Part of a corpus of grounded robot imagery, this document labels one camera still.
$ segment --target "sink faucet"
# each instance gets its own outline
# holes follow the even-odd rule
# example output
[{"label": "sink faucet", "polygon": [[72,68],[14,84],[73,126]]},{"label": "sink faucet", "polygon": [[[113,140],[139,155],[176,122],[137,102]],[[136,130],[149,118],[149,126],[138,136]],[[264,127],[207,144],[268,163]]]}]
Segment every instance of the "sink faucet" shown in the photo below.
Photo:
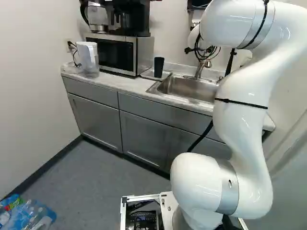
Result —
[{"label": "sink faucet", "polygon": [[203,68],[211,68],[211,67],[212,63],[210,60],[200,61],[194,77],[200,79]]}]

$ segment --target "black cup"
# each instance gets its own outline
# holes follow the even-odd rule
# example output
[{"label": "black cup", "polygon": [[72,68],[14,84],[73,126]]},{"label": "black cup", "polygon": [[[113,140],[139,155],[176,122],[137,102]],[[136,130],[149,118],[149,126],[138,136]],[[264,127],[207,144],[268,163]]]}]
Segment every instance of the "black cup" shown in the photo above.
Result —
[{"label": "black cup", "polygon": [[164,66],[164,57],[154,58],[154,77],[162,78],[162,71]]}]

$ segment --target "stainless steel microwave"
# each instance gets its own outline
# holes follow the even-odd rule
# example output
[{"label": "stainless steel microwave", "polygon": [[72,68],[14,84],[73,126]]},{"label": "stainless steel microwave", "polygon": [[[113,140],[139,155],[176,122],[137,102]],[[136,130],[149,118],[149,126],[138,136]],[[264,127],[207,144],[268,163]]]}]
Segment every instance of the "stainless steel microwave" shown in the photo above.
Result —
[{"label": "stainless steel microwave", "polygon": [[153,66],[154,37],[92,33],[85,37],[97,43],[100,69],[136,77]]}]

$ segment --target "power cord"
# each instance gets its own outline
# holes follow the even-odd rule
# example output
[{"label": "power cord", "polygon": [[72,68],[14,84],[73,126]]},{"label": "power cord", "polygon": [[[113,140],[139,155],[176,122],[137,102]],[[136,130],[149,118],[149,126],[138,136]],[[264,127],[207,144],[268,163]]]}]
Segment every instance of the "power cord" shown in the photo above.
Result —
[{"label": "power cord", "polygon": [[77,64],[76,61],[75,61],[75,54],[78,52],[77,46],[74,43],[72,43],[71,41],[68,41],[67,44],[68,44],[69,49],[75,50],[75,52],[72,55],[72,59],[73,59],[75,66],[79,67],[80,64]]}]

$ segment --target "drawer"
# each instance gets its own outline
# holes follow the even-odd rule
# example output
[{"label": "drawer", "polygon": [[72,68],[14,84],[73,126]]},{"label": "drawer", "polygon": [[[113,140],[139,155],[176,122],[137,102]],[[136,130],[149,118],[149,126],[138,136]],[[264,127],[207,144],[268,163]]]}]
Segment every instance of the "drawer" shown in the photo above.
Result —
[{"label": "drawer", "polygon": [[201,135],[211,117],[179,109],[166,104],[152,102],[135,96],[118,93],[119,109],[169,126]]},{"label": "drawer", "polygon": [[117,92],[82,81],[63,77],[67,92],[90,99],[95,102],[118,108]]}]

